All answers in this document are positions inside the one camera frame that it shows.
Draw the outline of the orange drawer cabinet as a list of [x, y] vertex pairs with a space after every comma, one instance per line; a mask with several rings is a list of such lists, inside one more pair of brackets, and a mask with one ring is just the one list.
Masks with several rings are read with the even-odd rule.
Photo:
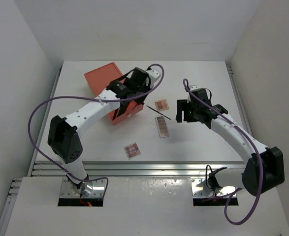
[[85, 79], [95, 96], [98, 96], [111, 81], [118, 79], [122, 75], [120, 69], [114, 62], [84, 74]]

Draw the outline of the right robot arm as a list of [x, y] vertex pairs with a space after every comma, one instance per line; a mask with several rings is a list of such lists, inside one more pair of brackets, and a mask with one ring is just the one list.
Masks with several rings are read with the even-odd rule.
[[283, 152], [278, 147], [267, 147], [239, 127], [228, 110], [220, 104], [212, 105], [204, 88], [194, 89], [187, 99], [176, 102], [176, 121], [200, 122], [220, 135], [243, 159], [243, 171], [227, 167], [208, 174], [207, 186], [213, 191], [225, 186], [244, 188], [256, 196], [285, 181]]

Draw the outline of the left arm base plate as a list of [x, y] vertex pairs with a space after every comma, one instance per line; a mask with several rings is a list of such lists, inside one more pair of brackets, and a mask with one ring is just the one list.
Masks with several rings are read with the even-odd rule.
[[69, 179], [65, 177], [61, 184], [60, 198], [78, 199], [81, 196], [84, 199], [99, 199], [104, 196], [106, 186], [107, 180], [101, 179], [87, 183], [84, 182], [79, 188], [77, 188]]

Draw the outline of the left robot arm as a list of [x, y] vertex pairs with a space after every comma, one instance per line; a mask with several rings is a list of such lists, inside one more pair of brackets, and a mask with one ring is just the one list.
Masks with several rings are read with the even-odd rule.
[[89, 102], [76, 112], [61, 118], [51, 119], [48, 145], [62, 161], [62, 166], [68, 170], [68, 179], [77, 187], [88, 178], [80, 155], [83, 153], [81, 137], [101, 118], [111, 111], [120, 116], [128, 105], [127, 98], [137, 97], [136, 103], [141, 104], [146, 93], [153, 88], [160, 73], [152, 68], [142, 70], [138, 67], [126, 75], [111, 81], [96, 97], [95, 102]]

